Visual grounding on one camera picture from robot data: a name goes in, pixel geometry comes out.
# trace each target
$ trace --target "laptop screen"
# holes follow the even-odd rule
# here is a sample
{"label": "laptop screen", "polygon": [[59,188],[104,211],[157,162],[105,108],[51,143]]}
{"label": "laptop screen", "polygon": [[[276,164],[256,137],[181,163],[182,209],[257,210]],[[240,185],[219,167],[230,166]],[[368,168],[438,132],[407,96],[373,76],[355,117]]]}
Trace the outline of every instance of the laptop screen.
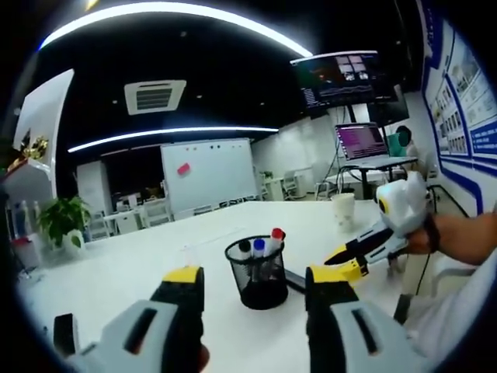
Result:
{"label": "laptop screen", "polygon": [[388,154],[387,146],[375,123],[339,124],[335,128],[347,159]]}

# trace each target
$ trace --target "air conditioner vent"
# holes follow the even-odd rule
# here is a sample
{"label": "air conditioner vent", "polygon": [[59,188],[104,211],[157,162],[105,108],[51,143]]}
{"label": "air conditioner vent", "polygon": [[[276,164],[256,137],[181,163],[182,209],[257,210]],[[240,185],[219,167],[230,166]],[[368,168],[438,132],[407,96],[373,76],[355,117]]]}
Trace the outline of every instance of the air conditioner vent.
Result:
{"label": "air conditioner vent", "polygon": [[185,86],[184,80],[127,84],[124,86],[127,112],[136,115],[176,110]]}

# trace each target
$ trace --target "black mesh pen holder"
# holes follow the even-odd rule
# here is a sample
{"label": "black mesh pen holder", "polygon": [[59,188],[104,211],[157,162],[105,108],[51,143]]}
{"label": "black mesh pen holder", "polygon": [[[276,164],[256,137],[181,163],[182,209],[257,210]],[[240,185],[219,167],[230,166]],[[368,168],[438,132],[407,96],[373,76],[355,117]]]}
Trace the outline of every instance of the black mesh pen holder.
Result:
{"label": "black mesh pen holder", "polygon": [[247,254],[239,248],[240,242],[250,242],[253,247],[256,239],[263,239],[265,247],[269,247],[269,235],[254,235],[233,242],[224,254],[230,261],[242,303],[250,309],[272,309],[285,302],[288,296],[283,266],[285,244],[282,242],[281,247],[268,256],[246,258]]}

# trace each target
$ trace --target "paper cup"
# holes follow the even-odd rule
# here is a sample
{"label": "paper cup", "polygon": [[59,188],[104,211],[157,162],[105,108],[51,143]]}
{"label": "paper cup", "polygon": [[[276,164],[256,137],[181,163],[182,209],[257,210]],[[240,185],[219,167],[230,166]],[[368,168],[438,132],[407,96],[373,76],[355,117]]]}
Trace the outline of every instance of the paper cup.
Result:
{"label": "paper cup", "polygon": [[354,228],[354,193],[342,193],[332,197],[335,223],[344,232]]}

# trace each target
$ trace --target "green leaves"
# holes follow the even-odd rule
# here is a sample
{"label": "green leaves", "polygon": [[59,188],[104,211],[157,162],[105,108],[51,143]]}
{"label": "green leaves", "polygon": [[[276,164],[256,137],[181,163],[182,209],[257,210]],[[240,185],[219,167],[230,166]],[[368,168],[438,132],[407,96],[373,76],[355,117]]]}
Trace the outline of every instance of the green leaves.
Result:
{"label": "green leaves", "polygon": [[[61,246],[64,235],[75,229],[83,231],[89,218],[90,213],[80,197],[58,198],[41,211],[38,224],[56,246]],[[73,236],[71,241],[81,248],[78,237]]]}

